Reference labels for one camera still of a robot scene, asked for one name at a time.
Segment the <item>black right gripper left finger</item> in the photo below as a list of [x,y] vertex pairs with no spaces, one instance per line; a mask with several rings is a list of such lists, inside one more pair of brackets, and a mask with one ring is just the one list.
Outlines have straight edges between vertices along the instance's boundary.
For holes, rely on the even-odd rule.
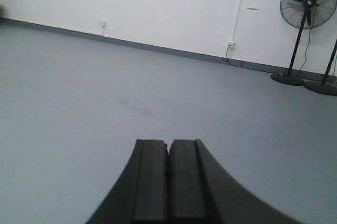
[[167,148],[163,140],[141,140],[114,186],[88,223],[167,221]]

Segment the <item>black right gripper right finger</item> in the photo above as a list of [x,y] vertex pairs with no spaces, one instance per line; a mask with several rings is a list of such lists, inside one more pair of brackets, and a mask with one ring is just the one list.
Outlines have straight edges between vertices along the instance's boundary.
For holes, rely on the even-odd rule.
[[297,223],[236,181],[199,139],[176,139],[169,156],[170,223]]

